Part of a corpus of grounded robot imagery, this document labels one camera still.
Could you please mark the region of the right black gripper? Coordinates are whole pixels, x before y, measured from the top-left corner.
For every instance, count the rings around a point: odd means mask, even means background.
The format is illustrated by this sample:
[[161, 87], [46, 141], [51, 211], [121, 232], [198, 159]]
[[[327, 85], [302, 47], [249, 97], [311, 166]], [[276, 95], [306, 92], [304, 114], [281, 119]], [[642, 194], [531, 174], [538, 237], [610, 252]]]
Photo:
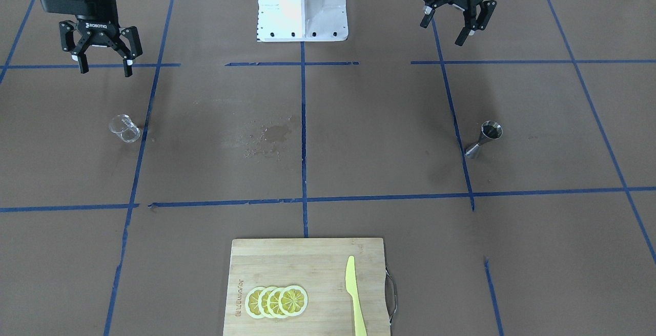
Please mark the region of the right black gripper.
[[76, 27], [73, 21], [59, 23], [61, 49], [70, 53], [78, 63], [82, 74], [89, 72], [85, 51], [91, 45], [108, 47], [117, 50], [122, 56], [122, 69], [125, 77], [133, 75], [133, 61], [143, 54], [141, 40], [136, 26], [121, 28], [111, 21], [100, 21], [90, 16], [76, 16]]

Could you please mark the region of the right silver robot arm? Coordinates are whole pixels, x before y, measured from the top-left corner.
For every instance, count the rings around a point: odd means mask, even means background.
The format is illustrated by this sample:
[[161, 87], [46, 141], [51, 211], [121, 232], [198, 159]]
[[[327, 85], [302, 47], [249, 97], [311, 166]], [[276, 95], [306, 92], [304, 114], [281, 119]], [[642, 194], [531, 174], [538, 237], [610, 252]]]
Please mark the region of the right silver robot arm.
[[77, 61], [80, 72], [89, 71], [85, 51], [90, 46], [113, 49], [122, 58], [125, 77], [133, 75], [133, 61], [142, 54], [136, 27], [119, 24], [116, 0], [53, 0], [61, 14], [75, 16], [77, 21], [59, 23], [61, 48]]

